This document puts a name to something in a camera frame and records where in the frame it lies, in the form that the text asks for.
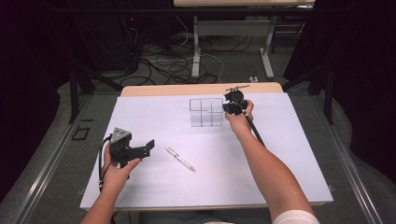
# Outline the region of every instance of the white pen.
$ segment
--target white pen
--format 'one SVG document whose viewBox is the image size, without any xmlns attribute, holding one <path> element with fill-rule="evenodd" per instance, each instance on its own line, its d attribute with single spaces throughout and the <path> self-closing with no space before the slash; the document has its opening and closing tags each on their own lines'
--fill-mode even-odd
<svg viewBox="0 0 396 224">
<path fill-rule="evenodd" d="M 166 151 L 168 151 L 172 156 L 174 156 L 178 161 L 180 161 L 181 163 L 183 163 L 185 166 L 187 166 L 187 168 L 189 168 L 190 170 L 195 172 L 194 167 L 192 167 L 188 162 L 186 162 L 185 160 L 183 160 L 171 147 L 166 147 L 165 148 Z"/>
</svg>

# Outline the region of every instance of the white sleeve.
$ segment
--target white sleeve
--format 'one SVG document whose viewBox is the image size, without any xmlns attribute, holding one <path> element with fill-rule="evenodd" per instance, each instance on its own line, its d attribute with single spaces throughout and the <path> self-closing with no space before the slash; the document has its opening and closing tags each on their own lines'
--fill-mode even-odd
<svg viewBox="0 0 396 224">
<path fill-rule="evenodd" d="M 232 222 L 217 222 L 217 221 L 213 221 L 213 222 L 206 222 L 204 224 L 234 224 Z"/>
<path fill-rule="evenodd" d="M 274 224 L 319 224 L 318 219 L 303 210 L 290 210 L 280 214 Z"/>
</svg>

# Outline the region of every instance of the table leg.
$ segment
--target table leg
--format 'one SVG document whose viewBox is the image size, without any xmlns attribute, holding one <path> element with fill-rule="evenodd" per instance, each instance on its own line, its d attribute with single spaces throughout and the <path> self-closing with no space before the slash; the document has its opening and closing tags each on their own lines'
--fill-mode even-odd
<svg viewBox="0 0 396 224">
<path fill-rule="evenodd" d="M 199 49 L 199 28 L 198 18 L 194 16 L 194 60 L 192 64 L 192 77 L 199 76 L 199 65 L 201 60 L 201 50 Z"/>
<path fill-rule="evenodd" d="M 271 41 L 274 36 L 274 31 L 276 27 L 276 17 L 272 17 L 270 21 L 270 25 L 268 26 L 267 30 L 267 37 L 265 39 L 265 46 L 264 49 L 260 49 L 260 54 L 262 56 L 262 64 L 264 65 L 265 75 L 267 78 L 273 79 L 274 72 L 272 70 L 270 59 L 268 58 L 268 52 L 271 48 Z"/>
</svg>

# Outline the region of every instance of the dark curtain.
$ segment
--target dark curtain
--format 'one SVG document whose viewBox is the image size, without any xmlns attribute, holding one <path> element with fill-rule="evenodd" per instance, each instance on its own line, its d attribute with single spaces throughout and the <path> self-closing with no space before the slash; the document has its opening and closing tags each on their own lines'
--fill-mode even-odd
<svg viewBox="0 0 396 224">
<path fill-rule="evenodd" d="M 57 89 L 68 81 L 48 22 L 36 1 L 0 3 L 0 201 L 51 125 Z"/>
<path fill-rule="evenodd" d="M 285 78 L 294 80 L 335 50 L 333 97 L 351 121 L 351 150 L 396 183 L 396 4 L 318 0 L 315 7 L 351 7 L 352 12 L 310 17 Z M 322 70 L 309 80 L 325 89 L 326 74 Z"/>
</svg>

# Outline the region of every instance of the table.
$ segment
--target table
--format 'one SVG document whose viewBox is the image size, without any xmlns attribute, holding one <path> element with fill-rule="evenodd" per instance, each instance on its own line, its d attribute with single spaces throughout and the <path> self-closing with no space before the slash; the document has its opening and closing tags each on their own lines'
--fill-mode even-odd
<svg viewBox="0 0 396 224">
<path fill-rule="evenodd" d="M 106 136 L 119 127 L 132 133 L 131 147 L 145 145 L 152 138 L 156 146 L 150 157 L 143 159 L 131 174 L 116 202 L 116 210 L 180 211 L 266 206 L 228 121 L 213 127 L 190 125 L 190 99 L 221 98 L 227 93 L 226 89 L 238 85 L 246 83 L 124 88 Z M 249 85 L 241 91 L 255 104 L 254 122 L 265 144 L 293 171 L 309 202 L 332 202 L 332 195 L 289 96 L 277 83 Z M 177 151 L 196 172 L 175 160 L 165 147 Z M 91 208 L 99 195 L 97 180 L 96 162 L 81 208 Z"/>
<path fill-rule="evenodd" d="M 176 7 L 279 7 L 312 5 L 315 0 L 175 0 Z M 198 21 L 194 16 L 194 58 L 192 77 L 199 76 L 201 49 L 199 35 L 266 35 L 264 48 L 260 49 L 265 75 L 272 79 L 274 72 L 268 58 L 276 27 L 276 17 L 269 21 Z"/>
</svg>

